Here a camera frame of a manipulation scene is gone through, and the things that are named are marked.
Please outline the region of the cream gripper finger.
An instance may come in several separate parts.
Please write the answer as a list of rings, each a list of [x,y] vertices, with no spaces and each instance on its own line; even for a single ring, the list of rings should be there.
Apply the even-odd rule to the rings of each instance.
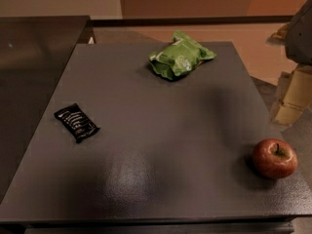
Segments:
[[[268,41],[273,44],[284,45],[289,33],[289,27],[290,25],[288,23],[284,24],[277,31],[271,34],[271,36],[268,38]]]
[[[312,66],[299,64],[291,73],[281,73],[272,105],[272,121],[291,126],[311,103]]]

